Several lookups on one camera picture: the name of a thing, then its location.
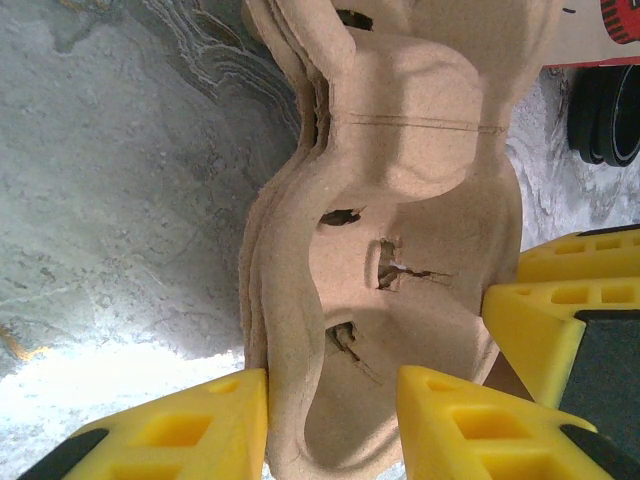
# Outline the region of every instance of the yellow plastic block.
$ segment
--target yellow plastic block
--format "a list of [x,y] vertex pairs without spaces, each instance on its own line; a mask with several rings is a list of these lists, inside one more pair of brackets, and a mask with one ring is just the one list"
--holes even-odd
[[105,417],[109,434],[65,480],[259,479],[267,439],[264,370],[245,370]]
[[640,276],[640,229],[574,233],[520,255],[518,283]]
[[409,480],[610,480],[560,430],[588,422],[424,367],[398,375]]
[[531,397],[557,407],[585,330],[574,314],[639,308],[640,277],[611,278],[494,285],[482,317]]

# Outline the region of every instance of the black wheel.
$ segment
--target black wheel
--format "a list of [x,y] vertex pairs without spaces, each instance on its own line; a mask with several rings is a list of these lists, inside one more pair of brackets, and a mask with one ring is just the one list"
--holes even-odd
[[573,87],[569,103],[567,118],[569,147],[578,150],[584,162],[594,165],[604,161],[598,142],[594,140],[597,138],[595,134],[602,89],[609,73],[605,68],[583,70]]
[[626,167],[640,151],[640,67],[613,67],[598,115],[598,143],[604,161]]

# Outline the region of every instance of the yellow plastic wedge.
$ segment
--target yellow plastic wedge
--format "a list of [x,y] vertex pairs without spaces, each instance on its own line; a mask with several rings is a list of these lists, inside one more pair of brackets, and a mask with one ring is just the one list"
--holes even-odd
[[495,285],[482,316],[531,397],[555,408],[586,327],[575,313],[633,309],[640,309],[640,277]]
[[86,425],[108,434],[65,480],[259,479],[267,438],[264,370],[245,370]]
[[397,396],[409,480],[610,480],[561,425],[588,422],[424,367],[403,366]]
[[640,225],[611,230],[574,233],[524,252],[518,283],[640,276]]

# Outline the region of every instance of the gray marble surface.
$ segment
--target gray marble surface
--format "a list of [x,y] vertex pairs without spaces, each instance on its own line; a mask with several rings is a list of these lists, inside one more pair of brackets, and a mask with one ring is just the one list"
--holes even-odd
[[[239,6],[0,0],[1,479],[90,420],[242,367],[244,220],[298,120]],[[568,150],[569,84],[543,72],[514,112],[524,247],[640,221],[640,165]]]

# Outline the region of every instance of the tan molded fiber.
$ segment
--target tan molded fiber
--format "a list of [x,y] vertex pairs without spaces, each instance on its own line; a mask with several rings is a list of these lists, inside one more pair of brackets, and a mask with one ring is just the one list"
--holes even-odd
[[[269,464],[279,480],[374,478],[401,458],[399,365],[481,383],[495,360],[478,315],[515,278],[522,221],[506,129],[561,2],[247,7],[302,120],[240,256],[247,367],[269,371]],[[351,218],[326,221],[339,210]]]

